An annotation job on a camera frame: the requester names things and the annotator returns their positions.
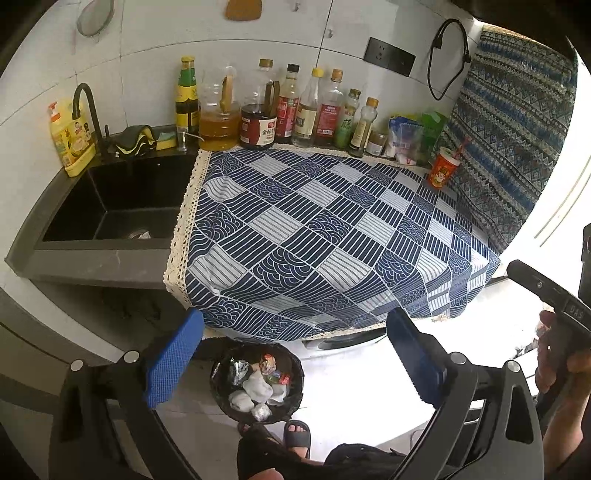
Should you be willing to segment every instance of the blue foam padding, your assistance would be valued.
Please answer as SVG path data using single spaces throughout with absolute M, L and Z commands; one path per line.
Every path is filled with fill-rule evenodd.
M 420 341 L 420 332 L 402 308 L 388 313 L 386 333 L 408 376 L 413 381 L 418 396 L 425 403 L 439 408 L 443 401 L 441 390 L 444 373 L 431 360 Z
M 149 408 L 170 398 L 203 337 L 203 328 L 203 314 L 191 309 L 187 320 L 147 373 L 144 398 Z

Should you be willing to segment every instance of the slipper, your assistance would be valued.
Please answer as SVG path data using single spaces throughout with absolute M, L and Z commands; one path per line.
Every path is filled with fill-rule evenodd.
M 290 425 L 293 425 L 294 427 L 302 427 L 305 432 L 290 432 L 288 430 Z M 308 427 L 308 425 L 306 425 L 303 421 L 288 420 L 285 422 L 285 427 L 283 427 L 283 444 L 286 448 L 307 448 L 308 451 L 306 452 L 306 458 L 310 459 L 310 447 L 312 444 L 310 427 Z
M 254 425 L 249 425 L 248 423 L 244 423 L 244 422 L 239 422 L 238 423 L 238 433 L 240 434 L 241 437 L 244 437 L 244 435 L 246 434 L 246 432 L 250 429 L 257 429 L 263 432 L 263 434 L 270 439 L 274 439 L 277 443 L 279 443 L 280 445 L 282 444 L 280 439 L 277 437 L 277 435 L 275 435 L 274 433 L 269 432 L 269 430 L 267 430 L 267 428 L 264 425 L 260 425 L 260 424 L 254 424 Z

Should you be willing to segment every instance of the black faucet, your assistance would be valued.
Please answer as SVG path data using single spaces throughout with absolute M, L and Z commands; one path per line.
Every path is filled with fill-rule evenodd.
M 92 124 L 95 127 L 96 142 L 99 146 L 100 156 L 103 161 L 109 158 L 107 152 L 107 144 L 103 139 L 103 135 L 100 131 L 99 118 L 96 116 L 95 99 L 92 96 L 92 90 L 87 83 L 81 83 L 76 87 L 74 92 L 74 100 L 72 102 L 72 120 L 78 120 L 80 118 L 80 93 L 84 90 L 86 92 L 86 99 L 88 100 L 88 107 L 90 108 L 90 117 L 92 118 Z

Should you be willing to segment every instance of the seasoning bottle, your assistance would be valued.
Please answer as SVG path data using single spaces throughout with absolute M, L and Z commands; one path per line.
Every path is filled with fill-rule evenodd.
M 277 143 L 289 143 L 291 131 L 297 112 L 297 73 L 300 66 L 290 63 L 287 66 L 287 75 L 279 88 L 279 105 L 277 106 L 277 129 L 275 129 L 275 141 Z
M 182 133 L 197 134 L 199 125 L 199 100 L 197 99 L 197 82 L 195 80 L 195 57 L 181 58 L 183 65 L 178 76 L 177 98 L 177 137 Z
M 349 143 L 349 153 L 354 157 L 363 157 L 365 144 L 367 143 L 369 132 L 371 131 L 371 124 L 378 116 L 378 101 L 375 98 L 368 97 L 368 101 L 361 109 L 361 118 L 353 134 L 353 138 Z
M 330 85 L 320 96 L 320 106 L 314 126 L 314 145 L 326 147 L 332 145 L 339 118 L 340 107 L 343 105 L 343 92 L 339 90 L 343 81 L 343 70 L 334 69 L 330 77 Z
M 275 142 L 279 81 L 273 80 L 273 60 L 260 59 L 241 110 L 240 144 L 250 150 L 266 150 Z
M 304 93 L 300 96 L 295 115 L 294 131 L 291 134 L 291 143 L 301 148 L 311 147 L 314 140 L 314 123 L 318 110 L 318 82 L 323 75 L 324 70 L 312 69 L 312 77 Z
M 360 95 L 361 92 L 359 90 L 351 88 L 349 90 L 349 96 L 345 99 L 345 105 L 340 110 L 339 119 L 336 123 L 335 136 L 333 137 L 333 145 L 340 150 L 346 150 L 351 141 L 353 121 L 359 108 Z

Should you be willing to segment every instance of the wall tile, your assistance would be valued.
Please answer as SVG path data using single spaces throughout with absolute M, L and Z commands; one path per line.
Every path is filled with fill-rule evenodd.
M 123 98 L 129 125 L 174 123 L 174 97 L 182 55 L 195 55 L 197 81 L 207 69 L 234 65 L 236 91 L 243 92 L 248 74 L 260 58 L 275 59 L 277 78 L 285 76 L 287 63 L 300 65 L 300 89 L 304 89 L 316 65 L 318 48 L 270 41 L 216 40 L 177 44 L 134 53 L 121 58 Z
M 92 89 L 102 135 L 105 134 L 105 124 L 109 125 L 111 133 L 121 132 L 127 127 L 120 65 L 121 61 L 117 58 L 98 64 L 76 76 L 78 83 L 86 82 Z M 88 108 L 85 95 L 82 95 L 82 101 Z
M 378 122 L 394 113 L 422 113 L 434 109 L 449 115 L 452 111 L 453 99 L 444 97 L 436 102 L 426 85 L 355 57 L 322 50 L 319 66 L 325 69 L 325 77 L 333 68 L 342 69 L 342 91 L 347 94 L 350 88 L 360 89 L 362 105 L 368 96 L 377 98 Z
M 274 40 L 319 47 L 331 0 L 305 0 L 293 12 L 293 0 L 263 2 L 259 20 L 232 22 L 228 0 L 127 0 L 122 54 L 203 40 Z
M 78 5 L 55 4 L 41 17 L 0 77 L 0 124 L 41 92 L 74 75 Z
M 80 3 L 78 15 L 90 3 Z M 76 72 L 84 70 L 119 57 L 121 50 L 121 21 L 125 0 L 115 0 L 115 13 L 109 25 L 96 38 L 84 37 L 76 30 Z
M 0 126 L 0 258 L 6 257 L 24 219 L 61 169 L 49 131 L 47 105 L 71 97 L 76 82 L 64 80 L 42 93 Z

